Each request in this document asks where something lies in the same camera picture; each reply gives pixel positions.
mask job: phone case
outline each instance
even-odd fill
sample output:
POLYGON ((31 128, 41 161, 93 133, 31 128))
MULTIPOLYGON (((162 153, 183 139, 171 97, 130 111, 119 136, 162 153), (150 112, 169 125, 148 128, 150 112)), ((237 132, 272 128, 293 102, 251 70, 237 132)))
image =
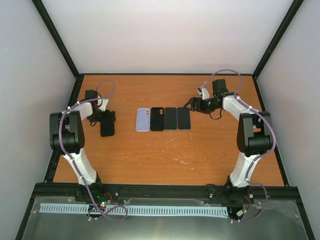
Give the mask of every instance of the phone case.
POLYGON ((150 108, 138 108, 135 124, 137 132, 148 132, 150 130, 150 115, 150 108))
POLYGON ((178 107, 178 129, 190 130, 190 110, 184 107, 178 107))
POLYGON ((177 108, 166 107, 164 109, 164 129, 177 130, 177 108))
POLYGON ((150 130, 163 131, 165 129, 165 110, 163 107, 151 108, 150 130))

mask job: purple cable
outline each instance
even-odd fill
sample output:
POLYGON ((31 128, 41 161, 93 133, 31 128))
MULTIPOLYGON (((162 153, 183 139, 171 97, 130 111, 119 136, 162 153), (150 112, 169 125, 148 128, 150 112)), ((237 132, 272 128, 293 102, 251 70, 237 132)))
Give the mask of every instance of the purple cable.
POLYGON ((83 181, 83 183, 84 183, 84 185, 85 185, 86 190, 88 191, 88 194, 89 194, 89 196, 90 196, 90 199, 91 199, 94 207, 95 207, 95 208, 98 210, 98 212, 101 214, 101 217, 105 217, 105 218, 107 218, 107 219, 109 219, 109 220, 118 222, 118 221, 124 220, 124 219, 127 217, 127 215, 128 215, 128 209, 127 209, 125 206, 117 205, 117 206, 112 207, 111 209, 109 209, 109 210, 108 210, 107 212, 105 212, 105 213, 103 213, 103 212, 101 211, 100 207, 97 205, 97 203, 96 203, 96 201, 95 201, 95 199, 94 199, 94 197, 93 197, 93 195, 92 195, 92 193, 91 193, 91 191, 90 191, 90 188, 89 188, 89 186, 88 186, 88 183, 87 183, 86 179, 83 177, 81 171, 79 170, 79 168, 78 168, 75 160, 74 160, 73 157, 71 156, 71 154, 66 151, 66 149, 65 149, 65 147, 64 147, 64 145, 63 145, 63 142, 62 142, 62 126, 63 126, 63 122, 64 122, 64 119, 65 119, 67 113, 71 112, 74 108, 78 107, 78 106, 81 105, 81 104, 89 103, 89 102, 96 101, 96 100, 106 99, 107 97, 109 97, 111 94, 113 94, 113 93, 115 92, 115 90, 116 90, 116 83, 115 83, 115 81, 113 81, 113 80, 111 80, 111 79, 102 80, 102 81, 98 84, 98 86, 96 87, 96 91, 98 90, 98 88, 100 87, 100 85, 101 85, 102 83, 104 83, 104 82, 112 82, 112 83, 113 83, 113 89, 112 89, 112 91, 111 91, 110 93, 108 93, 107 95, 102 96, 102 97, 97 97, 97 98, 93 98, 93 99, 84 100, 84 101, 82 101, 82 102, 77 102, 75 105, 73 105, 73 106, 71 106, 71 107, 68 106, 67 110, 65 110, 64 113, 62 114, 61 119, 60 119, 60 122, 59 122, 58 137, 59 137, 59 144, 60 144, 61 150, 62 150, 70 159, 72 159, 72 164, 73 164, 76 172, 77 172, 77 173, 79 174, 79 176, 82 178, 82 181, 83 181), (123 208, 123 209, 125 210, 125 215, 124 215, 123 218, 121 218, 121 219, 114 219, 114 218, 111 218, 111 217, 107 216, 108 213, 110 213, 111 211, 113 211, 113 210, 116 209, 116 208, 123 208))
MULTIPOLYGON (((261 159, 269 154, 271 154, 275 148, 276 148, 276 144, 277 144, 277 141, 276 141, 276 135, 275 135, 275 132, 274 130, 272 129, 271 125, 269 124, 269 122, 256 110, 254 110, 251 106, 249 106, 248 104, 246 104, 244 101, 241 100, 241 98, 239 96, 237 96, 237 92, 239 92, 239 90, 243 87, 243 85, 245 84, 245 80, 244 80, 244 77, 241 76, 240 73, 238 73, 237 71, 235 70, 231 70, 231 69, 222 69, 222 70, 219 70, 219 71, 216 71, 214 72, 210 77, 208 77, 208 79, 204 82, 204 84, 201 86, 202 88, 206 85, 206 83, 216 74, 220 73, 220 72, 224 72, 224 71, 229 71, 229 72, 232 72, 232 73, 235 73, 237 74, 240 78, 241 78, 241 83, 239 85, 239 87, 235 90, 234 92, 234 98, 236 99, 236 101, 238 103, 240 103, 243 107, 245 107, 246 109, 248 109, 249 111, 255 113, 259 118, 261 118, 261 120, 266 124, 266 126, 268 127, 268 129, 270 130, 271 132, 271 135, 272 135, 272 138, 273 138, 273 144, 272 144, 272 147, 270 149, 270 151, 264 153, 264 154, 261 154, 259 156, 256 156, 252 162, 250 163, 249 167, 248 167, 248 170, 246 171, 245 173, 245 178, 248 179, 248 175, 249 175, 249 172, 250 170, 252 169, 252 167, 254 166, 255 162, 258 160, 258 159, 261 159)), ((251 182, 249 180, 246 180, 249 184, 251 185, 260 185, 262 188, 263 188, 263 191, 264 191, 264 194, 265 194, 265 204, 262 208, 262 210, 256 215, 254 216, 253 218, 250 218, 248 220, 243 220, 243 221, 240 221, 240 223, 248 223, 248 222, 251 222, 252 220, 256 219, 257 217, 259 217, 264 211, 265 209, 267 208, 267 205, 268 205, 268 193, 267 193, 267 190, 265 188, 265 186, 262 184, 262 183, 259 183, 259 182, 251 182)))

